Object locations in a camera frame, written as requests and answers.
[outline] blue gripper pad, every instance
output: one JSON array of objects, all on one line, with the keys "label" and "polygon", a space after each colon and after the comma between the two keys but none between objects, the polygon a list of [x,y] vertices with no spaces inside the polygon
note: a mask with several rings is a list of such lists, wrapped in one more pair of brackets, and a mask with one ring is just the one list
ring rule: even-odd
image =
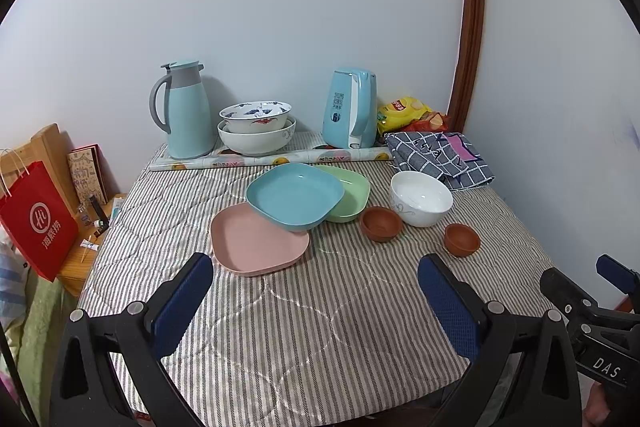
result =
[{"label": "blue gripper pad", "polygon": [[153,323],[151,350],[158,360],[168,357],[178,347],[193,315],[209,291],[213,265],[207,255],[200,256]]},{"label": "blue gripper pad", "polygon": [[418,283],[456,353],[473,362],[481,346],[478,325],[429,257],[420,259]]},{"label": "blue gripper pad", "polygon": [[607,254],[598,257],[596,271],[622,293],[633,293],[636,288],[636,272],[629,270]]}]

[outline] thermos lid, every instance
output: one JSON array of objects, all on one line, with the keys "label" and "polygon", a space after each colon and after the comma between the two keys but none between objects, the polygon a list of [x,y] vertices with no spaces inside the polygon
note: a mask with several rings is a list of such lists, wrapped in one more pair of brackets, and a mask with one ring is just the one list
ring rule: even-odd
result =
[{"label": "thermos lid", "polygon": [[164,64],[162,67],[167,68],[167,70],[182,70],[184,68],[193,68],[200,63],[199,60],[178,60],[177,62],[170,62],[169,64]]}]

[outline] paper bag handle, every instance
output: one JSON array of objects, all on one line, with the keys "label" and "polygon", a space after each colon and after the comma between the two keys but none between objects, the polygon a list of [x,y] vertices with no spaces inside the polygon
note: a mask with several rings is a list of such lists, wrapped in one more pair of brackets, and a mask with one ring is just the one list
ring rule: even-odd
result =
[{"label": "paper bag handle", "polygon": [[[20,160],[20,163],[22,164],[22,168],[24,168],[24,170],[27,172],[27,174],[31,174],[29,172],[29,169],[27,168],[27,166],[24,164],[24,162],[22,161],[22,158],[20,158],[20,155],[15,152],[13,149],[9,149],[9,148],[0,148],[0,159],[2,158],[2,154],[5,151],[11,151],[12,153],[14,153],[16,156],[18,156],[18,160]],[[13,156],[10,156],[11,160],[14,162],[14,166],[15,166],[15,170],[18,172],[18,175],[20,175],[20,168],[18,167],[18,164],[15,162],[15,159]],[[9,190],[8,185],[6,184],[6,181],[4,181],[4,174],[2,174],[2,168],[0,168],[0,180],[2,180],[2,185],[3,185],[3,190],[6,194],[9,194],[10,197],[12,197],[11,191]]]}]

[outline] book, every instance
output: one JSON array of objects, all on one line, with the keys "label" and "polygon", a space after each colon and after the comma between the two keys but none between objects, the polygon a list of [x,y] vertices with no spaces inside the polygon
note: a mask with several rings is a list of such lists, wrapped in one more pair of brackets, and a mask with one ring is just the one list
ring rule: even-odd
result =
[{"label": "book", "polygon": [[66,155],[78,199],[87,205],[90,205],[91,195],[95,196],[100,204],[107,204],[108,201],[99,156],[97,145],[81,147]]}]

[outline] green blanket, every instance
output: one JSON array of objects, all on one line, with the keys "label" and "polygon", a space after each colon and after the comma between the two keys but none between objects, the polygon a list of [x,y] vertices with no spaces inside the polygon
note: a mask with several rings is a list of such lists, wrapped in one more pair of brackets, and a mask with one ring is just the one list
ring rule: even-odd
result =
[{"label": "green blanket", "polygon": [[30,270],[26,286],[27,316],[22,328],[18,372],[40,425],[49,425],[49,397],[60,339],[78,299],[56,279],[50,283]]}]

